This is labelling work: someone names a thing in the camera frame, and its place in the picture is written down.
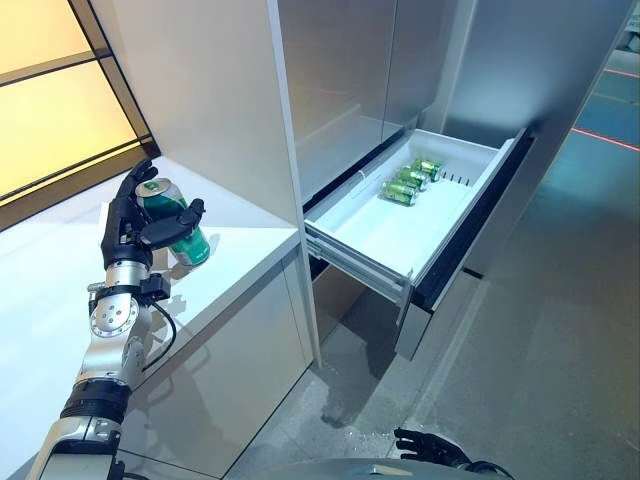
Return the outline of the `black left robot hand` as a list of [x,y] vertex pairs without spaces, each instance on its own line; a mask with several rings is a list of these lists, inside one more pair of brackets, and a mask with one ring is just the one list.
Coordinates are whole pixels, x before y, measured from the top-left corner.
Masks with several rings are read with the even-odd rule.
[[104,269],[118,261],[134,261],[149,269],[152,252],[186,240],[199,226],[204,201],[194,199],[179,213],[150,220],[137,203],[135,189],[158,174],[151,159],[138,162],[122,180],[109,203],[105,232],[100,244]]

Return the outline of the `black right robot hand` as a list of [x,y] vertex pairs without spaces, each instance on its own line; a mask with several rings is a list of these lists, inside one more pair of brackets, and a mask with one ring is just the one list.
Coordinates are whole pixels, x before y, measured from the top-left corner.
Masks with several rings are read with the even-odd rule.
[[431,433],[397,428],[395,446],[403,460],[414,460],[459,468],[469,465],[470,458],[456,444]]

